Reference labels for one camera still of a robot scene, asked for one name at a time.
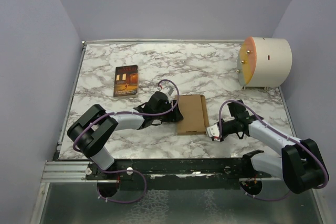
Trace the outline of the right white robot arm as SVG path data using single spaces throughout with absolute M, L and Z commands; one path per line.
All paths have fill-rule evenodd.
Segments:
M 219 112 L 218 122 L 206 128 L 206 134 L 213 141 L 222 142 L 231 134 L 239 139 L 249 136 L 277 153 L 277 156 L 272 156 L 256 150 L 243 155 L 243 176 L 254 178 L 259 172 L 267 173 L 282 179 L 290 192 L 295 194 L 321 189 L 328 184 L 329 174 L 314 140 L 301 140 L 276 129 L 242 100 L 228 100 L 225 104 L 232 120 L 225 121 Z

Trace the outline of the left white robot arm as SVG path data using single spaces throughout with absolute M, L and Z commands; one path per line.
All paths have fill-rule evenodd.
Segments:
M 98 166 L 104 179 L 115 175 L 113 156 L 105 144 L 115 131 L 142 130 L 155 126 L 154 121 L 177 123 L 183 120 L 178 100 L 171 100 L 170 93 L 155 92 L 148 102 L 130 111 L 108 113 L 101 105 L 91 106 L 67 131 L 75 149 Z

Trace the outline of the brown cardboard box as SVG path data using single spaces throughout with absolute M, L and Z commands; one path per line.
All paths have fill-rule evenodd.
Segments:
M 182 95 L 178 101 L 183 120 L 177 123 L 177 135 L 205 135 L 209 126 L 204 95 Z

